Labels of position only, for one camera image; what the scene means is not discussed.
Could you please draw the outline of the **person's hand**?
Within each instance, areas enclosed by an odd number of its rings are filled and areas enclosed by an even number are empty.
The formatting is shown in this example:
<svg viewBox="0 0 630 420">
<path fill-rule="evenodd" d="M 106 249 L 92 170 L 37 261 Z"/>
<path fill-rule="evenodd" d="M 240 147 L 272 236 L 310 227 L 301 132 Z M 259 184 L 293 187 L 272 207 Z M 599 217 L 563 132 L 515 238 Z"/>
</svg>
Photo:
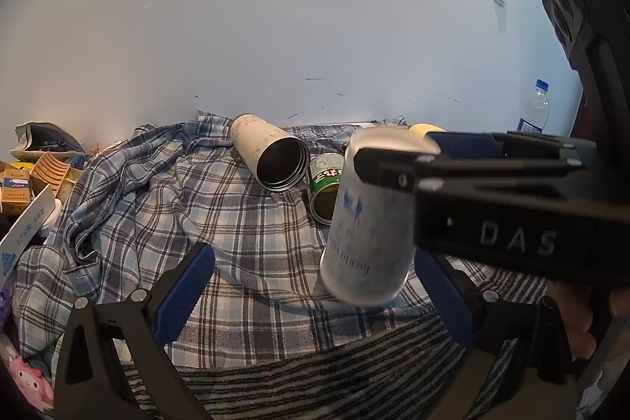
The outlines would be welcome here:
<svg viewBox="0 0 630 420">
<path fill-rule="evenodd" d="M 548 280 L 547 285 L 547 295 L 556 301 L 560 309 L 573 360 L 591 358 L 596 351 L 597 342 L 589 332 L 593 324 L 593 312 L 589 309 L 583 294 L 558 281 Z M 616 318 L 629 316 L 629 289 L 613 291 L 609 306 L 612 316 Z M 629 334 L 619 339 L 617 350 L 621 355 L 629 355 Z"/>
</svg>

